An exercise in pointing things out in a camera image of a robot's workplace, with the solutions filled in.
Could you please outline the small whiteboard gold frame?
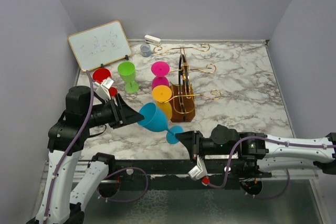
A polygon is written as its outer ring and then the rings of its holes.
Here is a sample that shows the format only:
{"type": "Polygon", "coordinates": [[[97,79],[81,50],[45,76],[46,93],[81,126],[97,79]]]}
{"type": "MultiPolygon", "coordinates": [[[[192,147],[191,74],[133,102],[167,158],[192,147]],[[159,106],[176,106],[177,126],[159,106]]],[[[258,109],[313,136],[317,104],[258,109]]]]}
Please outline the small whiteboard gold frame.
{"type": "Polygon", "coordinates": [[[93,71],[132,55],[118,20],[70,35],[67,40],[82,72],[93,71]]]}

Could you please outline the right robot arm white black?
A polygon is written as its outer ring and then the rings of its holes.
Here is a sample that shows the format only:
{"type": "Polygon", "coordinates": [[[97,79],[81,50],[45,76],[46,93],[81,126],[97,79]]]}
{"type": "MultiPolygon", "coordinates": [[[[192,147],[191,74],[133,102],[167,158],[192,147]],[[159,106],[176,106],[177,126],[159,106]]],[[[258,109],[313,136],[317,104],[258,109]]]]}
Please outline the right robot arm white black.
{"type": "Polygon", "coordinates": [[[217,125],[210,137],[200,131],[177,133],[191,159],[226,155],[230,169],[246,177],[279,169],[321,170],[335,174],[335,134],[321,138],[285,138],[254,132],[237,132],[217,125]]]}

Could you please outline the magenta plastic wine glass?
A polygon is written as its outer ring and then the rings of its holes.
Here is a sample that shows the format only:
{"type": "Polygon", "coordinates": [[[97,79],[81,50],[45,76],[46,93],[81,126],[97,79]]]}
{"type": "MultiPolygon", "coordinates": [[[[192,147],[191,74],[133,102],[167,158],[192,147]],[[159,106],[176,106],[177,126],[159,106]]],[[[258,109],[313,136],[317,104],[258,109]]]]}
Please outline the magenta plastic wine glass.
{"type": "Polygon", "coordinates": [[[155,75],[152,81],[152,90],[157,86],[170,86],[167,75],[170,72],[170,66],[164,61],[157,61],[151,67],[152,73],[155,75]]]}

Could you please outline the red plastic wine glass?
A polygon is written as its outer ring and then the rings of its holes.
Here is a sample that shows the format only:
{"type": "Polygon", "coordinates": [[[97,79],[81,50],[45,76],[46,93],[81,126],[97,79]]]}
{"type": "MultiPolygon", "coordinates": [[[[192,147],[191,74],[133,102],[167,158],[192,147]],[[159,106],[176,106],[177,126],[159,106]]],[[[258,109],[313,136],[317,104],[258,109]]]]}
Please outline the red plastic wine glass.
{"type": "MultiPolygon", "coordinates": [[[[111,75],[111,72],[107,68],[100,68],[100,69],[97,69],[93,73],[92,77],[94,81],[98,81],[100,83],[102,80],[106,79],[107,77],[112,78],[112,75],[111,75]]],[[[109,92],[111,95],[111,99],[118,93],[117,89],[113,85],[109,89],[109,92]]]]}

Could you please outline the white whiteboard eraser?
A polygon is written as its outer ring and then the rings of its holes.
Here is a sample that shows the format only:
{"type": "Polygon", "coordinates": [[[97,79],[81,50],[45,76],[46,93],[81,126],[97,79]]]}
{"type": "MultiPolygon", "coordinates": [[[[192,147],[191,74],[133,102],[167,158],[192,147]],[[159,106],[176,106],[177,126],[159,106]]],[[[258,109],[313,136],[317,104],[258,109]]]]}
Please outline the white whiteboard eraser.
{"type": "Polygon", "coordinates": [[[161,45],[161,39],[151,36],[151,35],[145,35],[144,36],[144,41],[148,44],[152,44],[155,46],[160,46],[161,45]]]}

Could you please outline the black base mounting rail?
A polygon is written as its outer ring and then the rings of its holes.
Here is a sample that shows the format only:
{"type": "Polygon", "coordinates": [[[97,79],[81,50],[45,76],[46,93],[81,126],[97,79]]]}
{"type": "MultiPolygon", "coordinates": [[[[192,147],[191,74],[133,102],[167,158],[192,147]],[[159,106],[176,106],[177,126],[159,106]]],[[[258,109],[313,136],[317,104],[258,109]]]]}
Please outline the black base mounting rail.
{"type": "MultiPolygon", "coordinates": [[[[191,190],[206,189],[200,180],[194,181],[187,174],[196,164],[189,159],[153,159],[153,160],[116,160],[114,155],[98,153],[93,156],[94,161],[100,161],[108,166],[108,175],[120,169],[137,167],[145,171],[149,181],[148,190],[191,190]]],[[[212,183],[221,184],[224,179],[226,159],[206,159],[205,166],[212,183]]],[[[271,173],[258,171],[257,168],[247,166],[244,161],[233,159],[230,164],[231,170],[224,189],[239,189],[239,180],[242,178],[270,178],[271,173]]],[[[116,175],[103,180],[106,183],[99,186],[99,189],[121,191],[141,191],[145,188],[146,177],[141,171],[134,171],[128,175],[122,171],[116,175]]]]}

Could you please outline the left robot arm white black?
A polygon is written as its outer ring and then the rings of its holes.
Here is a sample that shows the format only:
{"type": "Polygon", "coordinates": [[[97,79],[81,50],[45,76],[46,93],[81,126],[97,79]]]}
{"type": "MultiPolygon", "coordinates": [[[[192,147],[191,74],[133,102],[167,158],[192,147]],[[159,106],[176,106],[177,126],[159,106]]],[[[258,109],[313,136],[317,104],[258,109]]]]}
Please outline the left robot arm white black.
{"type": "Polygon", "coordinates": [[[83,223],[85,208],[96,188],[116,172],[115,157],[98,153],[81,181],[76,187],[72,185],[90,129],[102,125],[118,129],[144,119],[121,95],[98,105],[93,105],[93,99],[94,91],[87,86],[69,89],[66,109],[48,132],[49,168],[45,193],[38,213],[29,223],[83,223]]]}

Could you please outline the yellow plastic wine glass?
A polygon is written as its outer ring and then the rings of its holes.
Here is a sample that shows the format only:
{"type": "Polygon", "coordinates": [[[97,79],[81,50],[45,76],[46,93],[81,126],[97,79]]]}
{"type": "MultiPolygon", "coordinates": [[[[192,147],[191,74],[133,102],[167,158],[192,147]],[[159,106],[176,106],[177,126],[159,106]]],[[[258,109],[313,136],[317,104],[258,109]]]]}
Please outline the yellow plastic wine glass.
{"type": "Polygon", "coordinates": [[[156,105],[164,112],[167,119],[172,118],[172,106],[169,99],[172,97],[172,91],[168,86],[158,85],[152,90],[152,97],[156,105]]]}

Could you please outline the blue plastic wine glass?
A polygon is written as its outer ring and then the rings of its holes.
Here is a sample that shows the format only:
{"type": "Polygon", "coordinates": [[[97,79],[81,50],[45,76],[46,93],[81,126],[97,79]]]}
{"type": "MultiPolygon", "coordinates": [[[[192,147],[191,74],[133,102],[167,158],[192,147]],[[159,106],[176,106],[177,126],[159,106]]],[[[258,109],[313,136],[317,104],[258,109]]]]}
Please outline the blue plastic wine glass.
{"type": "Polygon", "coordinates": [[[151,132],[166,131],[166,141],[169,144],[177,144],[179,142],[175,135],[183,133],[183,128],[179,125],[169,127],[165,113],[156,104],[152,102],[145,104],[139,113],[144,119],[139,121],[138,125],[151,132]]]}

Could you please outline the green plastic wine glass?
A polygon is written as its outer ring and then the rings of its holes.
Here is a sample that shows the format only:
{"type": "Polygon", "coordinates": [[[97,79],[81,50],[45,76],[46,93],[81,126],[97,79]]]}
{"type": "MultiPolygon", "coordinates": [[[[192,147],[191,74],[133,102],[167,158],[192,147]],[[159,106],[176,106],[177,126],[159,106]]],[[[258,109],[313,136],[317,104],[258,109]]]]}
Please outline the green plastic wine glass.
{"type": "Polygon", "coordinates": [[[129,61],[122,62],[118,65],[118,73],[125,82],[125,91],[127,93],[136,93],[139,89],[139,85],[135,81],[135,65],[129,61]]]}

